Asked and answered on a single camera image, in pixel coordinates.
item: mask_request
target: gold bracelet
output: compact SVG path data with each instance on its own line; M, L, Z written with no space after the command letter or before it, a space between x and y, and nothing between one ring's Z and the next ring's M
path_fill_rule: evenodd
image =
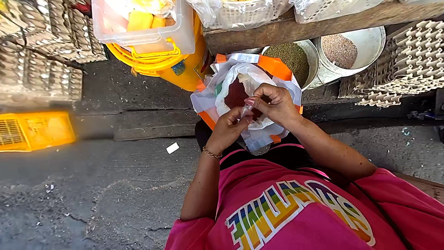
M222 154L221 155L212 154L212 153L208 152L208 150L205 148L205 146L202 148L202 151L205 152L206 154L208 154L211 157L219 158L219 159L222 158Z

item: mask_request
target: grain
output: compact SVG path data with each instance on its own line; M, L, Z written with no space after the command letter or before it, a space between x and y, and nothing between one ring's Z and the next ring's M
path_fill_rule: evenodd
M323 36L322 50L325 56L336 66L351 69L358 56L358 49L353 42L341 34Z
M295 43L270 46L264 56L279 58L293 72L299 86L303 86L310 73L310 65L304 50Z

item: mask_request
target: painted fingernail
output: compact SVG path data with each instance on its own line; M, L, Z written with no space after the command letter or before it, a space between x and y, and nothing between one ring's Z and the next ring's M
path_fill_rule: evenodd
M253 98L247 98L244 100L244 102L248 105L253 106L254 105L254 99Z

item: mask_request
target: white paper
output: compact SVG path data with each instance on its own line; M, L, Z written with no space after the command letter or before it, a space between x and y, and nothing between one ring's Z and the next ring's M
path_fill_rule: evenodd
M177 142L175 142L173 145L166 148L166 151L171 154L172 152L179 149L179 145L177 145Z

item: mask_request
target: wooden shelf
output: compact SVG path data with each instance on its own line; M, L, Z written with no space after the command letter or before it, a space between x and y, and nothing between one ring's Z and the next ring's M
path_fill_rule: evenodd
M245 31L226 31L204 28L204 37L212 54L260 48L318 36L336 34L362 28L399 24L439 16L444 13L444 3L402 4L386 0L366 11L307 24L297 24L293 9L278 19L261 27Z

